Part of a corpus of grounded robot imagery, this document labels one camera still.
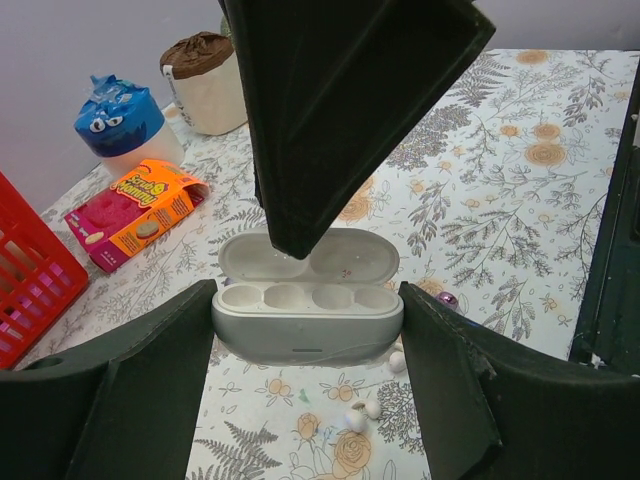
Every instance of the purple bead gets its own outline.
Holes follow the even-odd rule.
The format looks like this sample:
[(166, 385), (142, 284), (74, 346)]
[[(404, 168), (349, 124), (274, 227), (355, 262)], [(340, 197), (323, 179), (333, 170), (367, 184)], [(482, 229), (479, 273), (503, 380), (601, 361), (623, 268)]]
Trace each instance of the purple bead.
[(436, 295), (436, 300), (449, 307), (451, 310), (456, 310), (458, 308), (458, 299), (453, 293), (440, 292)]

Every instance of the white wall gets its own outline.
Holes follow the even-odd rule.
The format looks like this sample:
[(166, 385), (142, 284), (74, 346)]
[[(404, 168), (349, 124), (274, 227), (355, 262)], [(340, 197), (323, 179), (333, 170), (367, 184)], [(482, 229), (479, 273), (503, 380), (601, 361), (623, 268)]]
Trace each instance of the white wall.
[(640, 49), (640, 0), (477, 0), (494, 48)]
[[(477, 4), (498, 26), (495, 48), (640, 48), (640, 0)], [(160, 55), (217, 31), (220, 16), (217, 0), (1, 0), (0, 170), (46, 208), (97, 163), (73, 131), (89, 75), (115, 73), (166, 103)]]

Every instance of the orange cardboard box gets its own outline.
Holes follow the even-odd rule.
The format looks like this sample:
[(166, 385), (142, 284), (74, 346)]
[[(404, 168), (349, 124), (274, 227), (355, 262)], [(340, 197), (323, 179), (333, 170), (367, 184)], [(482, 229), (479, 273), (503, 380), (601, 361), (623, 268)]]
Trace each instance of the orange cardboard box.
[(115, 234), (107, 236), (93, 225), (82, 214), (84, 205), (65, 216), (89, 257), (108, 273), (189, 215), (209, 195), (205, 183), (161, 160), (144, 160), (109, 188), (137, 202), (141, 212)]

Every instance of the brown lid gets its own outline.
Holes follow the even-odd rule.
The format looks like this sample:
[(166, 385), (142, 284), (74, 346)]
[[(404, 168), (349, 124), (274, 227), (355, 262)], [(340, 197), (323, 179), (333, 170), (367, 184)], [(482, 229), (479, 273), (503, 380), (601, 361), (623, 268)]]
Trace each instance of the brown lid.
[(160, 68), (173, 66), (173, 78), (202, 75), (222, 65), (233, 53), (231, 40), (212, 32), (200, 32), (180, 40), (160, 58)]

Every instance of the cookie picture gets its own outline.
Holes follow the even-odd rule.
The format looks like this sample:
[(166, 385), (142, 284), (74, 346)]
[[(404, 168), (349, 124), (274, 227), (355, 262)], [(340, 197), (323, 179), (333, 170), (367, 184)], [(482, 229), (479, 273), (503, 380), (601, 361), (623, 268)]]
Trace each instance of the cookie picture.
[(104, 232), (92, 233), (85, 240), (84, 243), (87, 245), (93, 245), (96, 242), (99, 242), (104, 237)]
[(138, 225), (136, 228), (136, 237), (140, 240), (146, 240), (153, 237), (160, 230), (160, 225), (157, 222), (149, 221)]

